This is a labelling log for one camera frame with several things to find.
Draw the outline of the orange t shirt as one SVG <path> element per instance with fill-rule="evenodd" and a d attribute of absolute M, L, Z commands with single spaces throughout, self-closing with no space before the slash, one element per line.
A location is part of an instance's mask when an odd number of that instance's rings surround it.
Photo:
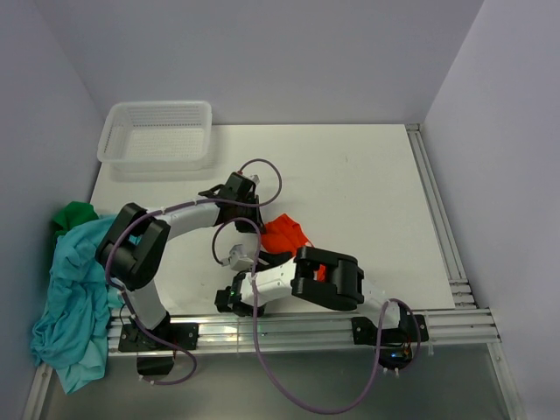
<path fill-rule="evenodd" d="M 271 254 L 289 252 L 294 257 L 302 247 L 313 247 L 300 224 L 283 213 L 264 225 L 262 246 Z"/>

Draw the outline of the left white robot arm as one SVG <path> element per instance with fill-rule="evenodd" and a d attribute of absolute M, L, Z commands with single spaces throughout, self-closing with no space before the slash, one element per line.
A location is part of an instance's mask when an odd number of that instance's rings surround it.
<path fill-rule="evenodd" d="M 101 240 L 95 260 L 108 274 L 109 283 L 122 294 L 139 339 L 150 349 L 173 340 L 171 316 L 158 295 L 155 276 L 170 240 L 197 229 L 229 221 L 241 232 L 263 229 L 256 193 L 257 176 L 231 173 L 227 181 L 201 192 L 186 203 L 148 210 L 136 203 L 125 205 Z"/>

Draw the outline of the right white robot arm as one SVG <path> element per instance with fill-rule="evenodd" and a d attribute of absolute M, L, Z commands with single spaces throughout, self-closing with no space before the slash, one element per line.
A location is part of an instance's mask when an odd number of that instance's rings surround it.
<path fill-rule="evenodd" d="M 379 326 L 386 340 L 399 340 L 409 330 L 410 312 L 368 281 L 351 255 L 304 246 L 294 255 L 262 250 L 254 257 L 236 245 L 223 264 L 235 276 L 216 292 L 214 305 L 220 313 L 261 317 L 269 304 L 297 298 L 326 310 L 358 312 Z"/>

